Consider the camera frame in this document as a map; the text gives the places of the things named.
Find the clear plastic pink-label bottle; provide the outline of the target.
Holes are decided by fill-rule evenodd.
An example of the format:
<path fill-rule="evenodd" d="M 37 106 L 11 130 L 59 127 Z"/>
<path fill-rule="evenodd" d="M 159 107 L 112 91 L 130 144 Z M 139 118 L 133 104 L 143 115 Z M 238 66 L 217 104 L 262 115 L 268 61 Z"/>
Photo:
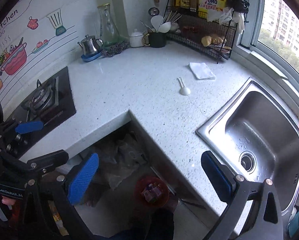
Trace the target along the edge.
<path fill-rule="evenodd" d="M 147 202 L 151 202 L 159 199 L 162 196 L 162 191 L 155 184 L 149 184 L 145 187 L 141 194 Z"/>

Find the red trash bin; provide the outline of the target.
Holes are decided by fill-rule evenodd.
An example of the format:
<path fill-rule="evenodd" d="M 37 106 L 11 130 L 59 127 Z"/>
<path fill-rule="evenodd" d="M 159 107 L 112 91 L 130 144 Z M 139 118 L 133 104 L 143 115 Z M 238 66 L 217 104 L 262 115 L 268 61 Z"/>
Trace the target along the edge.
<path fill-rule="evenodd" d="M 134 197 L 146 207 L 163 207 L 169 200 L 169 189 L 160 178 L 145 176 L 137 181 Z"/>

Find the black gas stove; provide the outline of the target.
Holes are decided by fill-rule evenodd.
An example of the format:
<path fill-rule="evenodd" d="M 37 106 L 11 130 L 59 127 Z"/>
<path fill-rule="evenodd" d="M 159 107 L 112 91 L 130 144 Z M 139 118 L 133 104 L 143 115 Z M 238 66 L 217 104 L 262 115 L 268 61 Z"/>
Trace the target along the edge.
<path fill-rule="evenodd" d="M 42 129 L 23 134 L 16 131 L 7 140 L 6 150 L 19 159 L 40 139 L 76 113 L 69 71 L 65 67 L 46 81 L 36 81 L 35 90 L 9 116 L 20 123 L 43 123 Z"/>

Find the stainless steel sink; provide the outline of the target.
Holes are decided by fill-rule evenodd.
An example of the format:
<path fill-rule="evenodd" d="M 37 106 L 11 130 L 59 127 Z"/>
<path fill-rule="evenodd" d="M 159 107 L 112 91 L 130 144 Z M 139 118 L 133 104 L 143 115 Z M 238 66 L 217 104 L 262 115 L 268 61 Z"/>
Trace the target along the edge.
<path fill-rule="evenodd" d="M 282 214 L 291 211 L 299 194 L 299 128 L 270 88 L 249 78 L 196 133 L 234 174 L 271 179 Z"/>

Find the blue saucer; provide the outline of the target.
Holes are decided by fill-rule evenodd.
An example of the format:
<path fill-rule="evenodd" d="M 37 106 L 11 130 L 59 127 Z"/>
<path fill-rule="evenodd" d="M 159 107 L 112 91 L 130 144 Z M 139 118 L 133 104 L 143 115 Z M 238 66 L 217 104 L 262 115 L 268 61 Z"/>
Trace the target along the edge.
<path fill-rule="evenodd" d="M 85 56 L 85 55 L 82 55 L 81 56 L 81 59 L 84 61 L 84 62 L 91 62 L 91 61 L 94 61 L 95 59 L 99 58 L 102 56 L 102 53 L 98 53 L 98 54 L 95 54 L 95 55 L 92 55 L 92 56 Z"/>

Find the white plastic spoon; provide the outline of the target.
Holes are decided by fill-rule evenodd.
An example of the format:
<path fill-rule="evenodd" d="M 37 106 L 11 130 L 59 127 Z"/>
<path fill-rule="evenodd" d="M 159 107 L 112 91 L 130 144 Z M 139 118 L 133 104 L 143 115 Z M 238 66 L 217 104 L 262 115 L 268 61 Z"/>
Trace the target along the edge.
<path fill-rule="evenodd" d="M 178 78 L 178 81 L 180 83 L 180 90 L 179 93 L 183 96 L 189 96 L 191 94 L 191 90 L 185 86 L 183 80 L 181 77 Z"/>

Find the stainless steel teapot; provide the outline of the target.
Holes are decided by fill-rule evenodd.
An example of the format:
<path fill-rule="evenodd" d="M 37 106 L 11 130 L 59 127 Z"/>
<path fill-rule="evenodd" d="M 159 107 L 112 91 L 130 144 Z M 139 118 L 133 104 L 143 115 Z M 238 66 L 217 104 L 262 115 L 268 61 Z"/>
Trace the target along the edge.
<path fill-rule="evenodd" d="M 86 57 L 94 56 L 98 54 L 104 45 L 103 40 L 96 38 L 94 35 L 85 35 L 77 44 L 81 47 L 83 55 Z"/>

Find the steel wool scrubber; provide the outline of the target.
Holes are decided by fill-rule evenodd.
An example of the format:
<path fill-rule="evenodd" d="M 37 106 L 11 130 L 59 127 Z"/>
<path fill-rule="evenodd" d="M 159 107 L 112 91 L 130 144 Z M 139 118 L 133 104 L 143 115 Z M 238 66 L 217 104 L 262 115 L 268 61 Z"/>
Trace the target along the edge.
<path fill-rule="evenodd" d="M 117 43 L 115 45 L 105 47 L 102 50 L 101 55 L 103 57 L 113 57 L 115 55 L 118 55 L 118 54 L 122 53 L 122 51 L 124 51 L 128 48 L 129 48 L 129 42 L 128 41 L 122 41 L 122 42 Z"/>

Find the green shallow dish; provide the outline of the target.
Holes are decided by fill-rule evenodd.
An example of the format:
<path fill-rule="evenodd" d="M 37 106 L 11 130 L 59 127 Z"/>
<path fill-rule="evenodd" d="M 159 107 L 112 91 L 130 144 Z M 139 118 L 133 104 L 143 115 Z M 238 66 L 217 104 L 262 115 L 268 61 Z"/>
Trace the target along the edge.
<path fill-rule="evenodd" d="M 121 38 L 119 39 L 118 42 L 113 43 L 113 44 L 109 44 L 109 45 L 105 45 L 105 50 L 109 50 L 112 48 L 127 48 L 129 46 L 129 41 L 126 38 Z"/>

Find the white folded cloth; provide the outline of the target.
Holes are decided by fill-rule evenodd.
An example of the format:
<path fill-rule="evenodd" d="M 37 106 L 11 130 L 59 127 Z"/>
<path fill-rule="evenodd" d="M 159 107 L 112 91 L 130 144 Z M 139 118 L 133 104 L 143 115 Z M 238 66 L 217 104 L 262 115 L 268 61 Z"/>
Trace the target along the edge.
<path fill-rule="evenodd" d="M 198 80 L 216 79 L 216 76 L 205 63 L 190 62 L 189 68 Z"/>

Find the glass carafe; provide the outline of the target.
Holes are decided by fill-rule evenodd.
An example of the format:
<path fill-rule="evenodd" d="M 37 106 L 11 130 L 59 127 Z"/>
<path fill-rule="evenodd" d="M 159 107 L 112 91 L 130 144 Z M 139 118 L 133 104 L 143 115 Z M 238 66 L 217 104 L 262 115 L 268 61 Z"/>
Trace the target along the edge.
<path fill-rule="evenodd" d="M 97 7 L 100 14 L 100 38 L 104 46 L 119 41 L 118 29 L 110 14 L 110 3 L 105 3 Z"/>

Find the white lidded sugar jar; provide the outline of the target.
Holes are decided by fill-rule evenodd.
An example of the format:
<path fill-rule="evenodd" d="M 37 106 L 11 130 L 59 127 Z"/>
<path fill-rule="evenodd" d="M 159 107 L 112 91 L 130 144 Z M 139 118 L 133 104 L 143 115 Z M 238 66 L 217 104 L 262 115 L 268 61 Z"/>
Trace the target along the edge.
<path fill-rule="evenodd" d="M 143 46 L 142 39 L 144 37 L 144 34 L 137 29 L 134 29 L 134 31 L 129 35 L 129 44 L 131 48 L 139 48 Z"/>

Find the ginger root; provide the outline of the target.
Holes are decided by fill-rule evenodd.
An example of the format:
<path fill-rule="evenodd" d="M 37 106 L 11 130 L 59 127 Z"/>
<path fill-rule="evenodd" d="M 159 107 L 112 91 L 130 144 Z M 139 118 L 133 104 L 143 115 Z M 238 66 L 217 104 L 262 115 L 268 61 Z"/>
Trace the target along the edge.
<path fill-rule="evenodd" d="M 226 41 L 224 36 L 219 36 L 217 34 L 207 35 L 201 38 L 201 43 L 204 47 L 208 47 L 211 45 L 219 46 L 222 45 Z"/>

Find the dark green utensil mug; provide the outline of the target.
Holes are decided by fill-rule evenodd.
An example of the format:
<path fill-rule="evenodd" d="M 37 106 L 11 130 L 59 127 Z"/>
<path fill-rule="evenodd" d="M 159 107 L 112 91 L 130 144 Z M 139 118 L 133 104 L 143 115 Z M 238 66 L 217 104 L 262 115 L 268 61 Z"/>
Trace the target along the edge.
<path fill-rule="evenodd" d="M 144 46 L 152 48 L 163 48 L 166 45 L 165 33 L 147 33 L 142 38 Z"/>

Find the black plastic bag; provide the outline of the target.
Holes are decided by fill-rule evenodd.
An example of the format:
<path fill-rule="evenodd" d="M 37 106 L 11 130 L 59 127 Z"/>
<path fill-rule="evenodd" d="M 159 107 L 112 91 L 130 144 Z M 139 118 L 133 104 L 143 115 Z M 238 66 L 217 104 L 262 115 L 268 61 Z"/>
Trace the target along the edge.
<path fill-rule="evenodd" d="M 247 0 L 226 0 L 226 6 L 232 8 L 235 12 L 247 14 L 250 3 Z"/>

